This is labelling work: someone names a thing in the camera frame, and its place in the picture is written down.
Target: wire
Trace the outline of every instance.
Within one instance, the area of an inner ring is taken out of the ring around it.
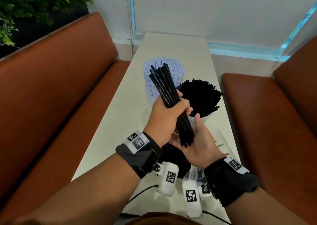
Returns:
[[[139,193],[138,193],[137,195],[135,195],[132,199],[130,199],[130,200],[127,202],[127,204],[128,204],[129,202],[131,202],[133,199],[135,199],[137,196],[139,196],[141,193],[145,192],[146,190],[148,190],[148,189],[150,189],[150,188],[158,188],[158,187],[159,187],[158,185],[153,185],[153,186],[151,186],[151,187],[145,188],[143,191],[139,192]]]
[[[218,218],[220,221],[223,221],[224,223],[227,223],[227,224],[232,225],[231,223],[228,223],[227,221],[223,220],[222,218],[220,218],[220,217],[218,217],[218,216],[216,216],[216,215],[214,215],[214,214],[212,214],[212,213],[210,213],[210,212],[207,212],[207,211],[204,211],[204,210],[203,210],[203,213],[212,215],[213,217]]]
[[[127,202],[127,204],[128,204],[129,202],[131,202],[133,199],[135,199],[137,196],[139,196],[141,193],[145,192],[146,190],[149,190],[150,188],[158,188],[158,187],[159,187],[158,185],[153,185],[153,186],[151,186],[151,187],[145,188],[143,191],[139,192],[139,193],[138,193],[137,195],[135,195],[132,199],[130,199],[130,200]],[[207,211],[204,211],[204,210],[203,210],[203,213],[209,214],[209,215],[211,215],[211,216],[213,216],[213,217],[215,217],[215,218],[218,218],[220,221],[223,221],[224,223],[227,223],[227,224],[232,225],[231,223],[228,223],[227,221],[223,220],[222,218],[220,218],[220,217],[218,217],[218,216],[216,216],[216,215],[214,215],[214,214],[212,214],[212,213],[210,213],[210,212],[207,212]]]

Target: wristband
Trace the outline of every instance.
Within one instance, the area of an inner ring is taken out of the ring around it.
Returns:
[[[215,199],[226,207],[245,192],[254,192],[260,185],[256,176],[232,157],[218,159],[209,165],[204,174]]]
[[[140,178],[150,173],[157,164],[161,148],[145,132],[135,131],[116,152],[133,168]]]

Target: black wristband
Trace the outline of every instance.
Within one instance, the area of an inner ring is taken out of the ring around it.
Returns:
[[[245,192],[254,192],[260,182],[256,176],[248,172],[245,174],[236,172],[224,159],[226,157],[209,165],[204,170],[204,174],[213,196],[220,200],[223,207],[226,207]]]
[[[147,173],[150,173],[161,153],[161,148],[156,142],[145,132],[143,134],[149,142],[139,149],[135,154],[122,143],[116,147],[116,152],[133,168],[140,178],[143,178]]]

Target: table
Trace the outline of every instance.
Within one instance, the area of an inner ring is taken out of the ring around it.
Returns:
[[[202,79],[212,83],[216,89],[220,90],[205,38],[146,33],[73,179],[112,155],[115,148],[136,129],[143,130],[149,118],[143,65],[155,57],[176,59],[185,68],[184,80]],[[234,155],[239,159],[223,99],[218,105],[220,108],[206,121],[205,125],[212,133],[220,129]],[[141,180],[134,195],[151,185],[155,185],[156,180],[156,174],[146,175]],[[228,220],[225,210],[219,201],[212,196],[202,199],[202,208]],[[129,203],[123,210],[125,213],[136,215],[142,215],[148,211],[171,212],[186,216],[181,181],[177,180],[176,189],[171,197],[161,195],[155,191],[155,188],[151,188]],[[208,225],[224,224],[207,214],[204,214],[203,219],[196,221]]]

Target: hand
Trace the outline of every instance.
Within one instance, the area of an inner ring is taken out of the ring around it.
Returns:
[[[193,127],[195,138],[191,146],[187,148],[181,146],[179,137],[175,133],[172,134],[169,143],[180,149],[189,163],[204,170],[216,160],[224,158],[225,155],[217,148],[210,131],[198,113],[195,115],[194,122],[196,124],[196,127]]]
[[[180,91],[177,93],[180,97],[183,95]],[[167,108],[159,96],[153,104],[149,121],[143,131],[162,147],[170,139],[175,130],[177,118],[183,111],[186,111],[187,115],[193,111],[188,100],[181,98],[181,101],[175,106]]]

